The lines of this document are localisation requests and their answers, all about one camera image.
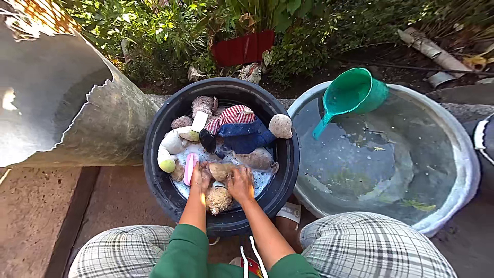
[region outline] plush ear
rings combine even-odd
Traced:
[[[290,139],[291,134],[291,119],[285,114],[276,114],[269,122],[269,131],[276,138]]]
[[[199,140],[208,153],[214,153],[216,151],[216,138],[207,129],[203,129],[199,132]]]

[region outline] green leaf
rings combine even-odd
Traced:
[[[287,4],[287,11],[293,15],[293,13],[300,8],[300,0],[289,0]]]
[[[273,52],[269,52],[269,50],[264,51],[262,53],[262,60],[266,66],[269,66],[273,60]]]
[[[276,25],[278,24],[278,22],[280,20],[281,13],[284,12],[284,11],[286,12],[286,8],[287,8],[287,5],[284,4],[284,3],[280,4],[276,8],[276,10],[275,10],[275,12],[273,14],[273,25],[274,25],[274,27],[276,27]]]
[[[283,11],[278,16],[278,23],[276,24],[276,32],[284,32],[291,25],[291,18],[289,18],[288,12]]]
[[[304,3],[302,3],[300,10],[298,10],[298,17],[304,17],[312,9],[313,5],[314,0],[305,0]]]

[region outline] dry leaf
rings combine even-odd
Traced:
[[[465,64],[467,67],[469,67],[473,70],[481,71],[486,67],[487,59],[485,59],[484,57],[482,57],[480,55],[477,55],[477,56],[473,56],[470,58],[464,58],[463,64]]]

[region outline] beige plush head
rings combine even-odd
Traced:
[[[291,119],[285,114],[276,114],[269,122],[269,130],[276,138],[290,139]]]
[[[208,115],[208,118],[213,115],[214,97],[198,96],[192,101],[192,118],[196,116],[197,111],[202,111]]]
[[[226,210],[233,201],[233,197],[225,187],[215,184],[223,185],[220,182],[214,182],[213,186],[206,192],[206,209],[212,215]]]
[[[171,122],[171,129],[177,129],[182,127],[188,127],[192,125],[192,118],[189,116],[182,116]]]

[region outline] white pipe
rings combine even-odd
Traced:
[[[456,58],[451,56],[446,50],[440,48],[437,44],[435,44],[433,41],[430,39],[426,38],[425,35],[419,31],[417,31],[413,27],[407,28],[403,33],[413,37],[413,43],[412,46],[419,44],[421,45],[419,50],[422,52],[421,49],[427,49],[430,50],[430,48],[434,48],[438,51],[440,51],[440,54],[432,58],[434,62],[436,62],[438,65],[442,66],[445,69],[453,69],[453,70],[466,70],[466,71],[472,71],[472,69],[468,68],[464,64],[462,64],[460,61],[458,61]],[[452,73],[455,77],[460,78],[464,73]]]

